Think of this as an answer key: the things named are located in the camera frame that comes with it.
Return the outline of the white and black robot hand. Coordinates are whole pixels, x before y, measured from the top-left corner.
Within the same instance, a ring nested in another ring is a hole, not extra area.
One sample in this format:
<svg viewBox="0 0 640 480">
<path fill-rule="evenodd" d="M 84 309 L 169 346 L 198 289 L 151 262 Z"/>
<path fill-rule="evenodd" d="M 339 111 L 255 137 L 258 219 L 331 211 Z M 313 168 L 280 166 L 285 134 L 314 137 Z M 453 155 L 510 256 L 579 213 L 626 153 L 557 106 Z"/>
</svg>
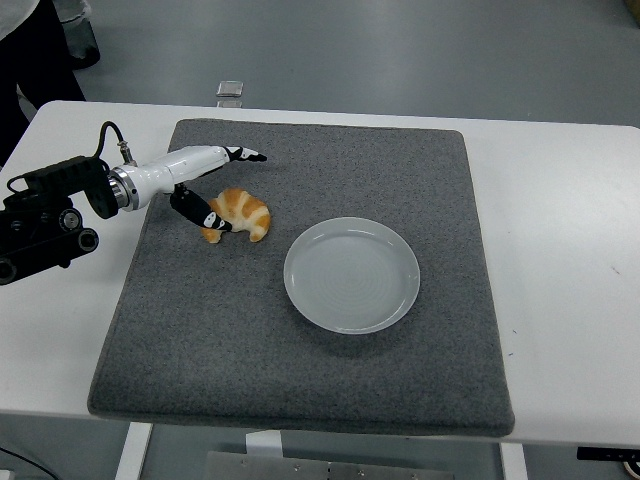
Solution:
<svg viewBox="0 0 640 480">
<path fill-rule="evenodd" d="M 193 224 L 207 229 L 230 231 L 232 224 L 221 218 L 185 183 L 205 176 L 234 161 L 264 162 L 267 157 L 257 151 L 233 146 L 187 146 L 170 152 L 146 165 L 123 165 L 120 181 L 127 196 L 122 207 L 139 210 L 158 194 L 169 196 L 170 206 Z"/>
</svg>

